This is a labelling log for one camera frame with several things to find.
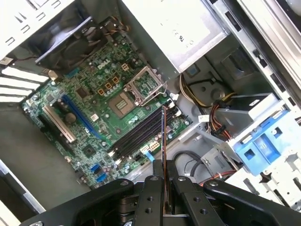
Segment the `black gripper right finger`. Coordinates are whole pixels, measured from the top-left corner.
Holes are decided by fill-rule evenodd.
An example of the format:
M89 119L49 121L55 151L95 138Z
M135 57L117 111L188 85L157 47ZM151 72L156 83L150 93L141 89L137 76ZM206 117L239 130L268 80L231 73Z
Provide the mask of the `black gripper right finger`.
M179 176L175 162L168 162L168 174L188 212L193 226L299 226L301 215L218 180L203 187Z

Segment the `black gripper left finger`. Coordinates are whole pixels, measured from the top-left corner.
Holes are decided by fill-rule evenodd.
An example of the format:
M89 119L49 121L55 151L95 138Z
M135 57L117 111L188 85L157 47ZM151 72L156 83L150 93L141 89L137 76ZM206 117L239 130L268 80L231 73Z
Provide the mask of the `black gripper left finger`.
M144 182L116 179L38 214L24 226L160 226L163 221L163 178Z

